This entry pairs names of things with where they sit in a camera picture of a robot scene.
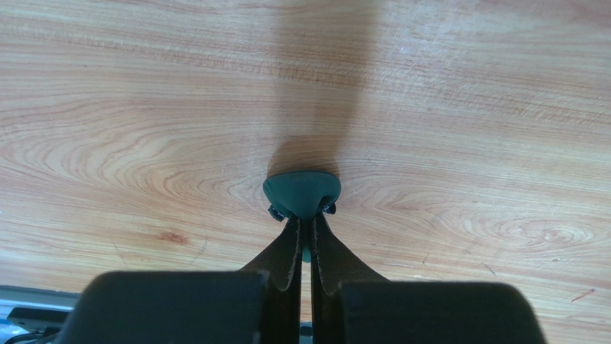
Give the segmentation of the green powder puff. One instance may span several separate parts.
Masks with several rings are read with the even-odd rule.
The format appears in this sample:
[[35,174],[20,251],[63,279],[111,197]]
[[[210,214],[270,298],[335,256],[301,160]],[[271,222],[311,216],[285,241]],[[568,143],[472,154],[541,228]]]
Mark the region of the green powder puff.
[[263,191],[270,202],[268,211],[275,220],[295,216],[311,221],[319,213],[335,213],[341,182],[326,171],[290,171],[266,179]]

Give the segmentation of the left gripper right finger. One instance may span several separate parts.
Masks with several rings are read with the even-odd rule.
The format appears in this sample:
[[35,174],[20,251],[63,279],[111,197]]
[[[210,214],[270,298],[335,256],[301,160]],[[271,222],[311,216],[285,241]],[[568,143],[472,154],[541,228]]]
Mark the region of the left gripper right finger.
[[360,260],[323,214],[311,224],[317,343],[544,343],[515,288],[491,282],[394,282]]

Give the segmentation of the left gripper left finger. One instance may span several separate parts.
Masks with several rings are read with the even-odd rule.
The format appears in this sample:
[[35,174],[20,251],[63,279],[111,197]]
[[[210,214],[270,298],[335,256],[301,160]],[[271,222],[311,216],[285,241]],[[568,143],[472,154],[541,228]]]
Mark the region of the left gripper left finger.
[[280,235],[231,272],[129,272],[96,277],[59,343],[297,343],[302,229]]

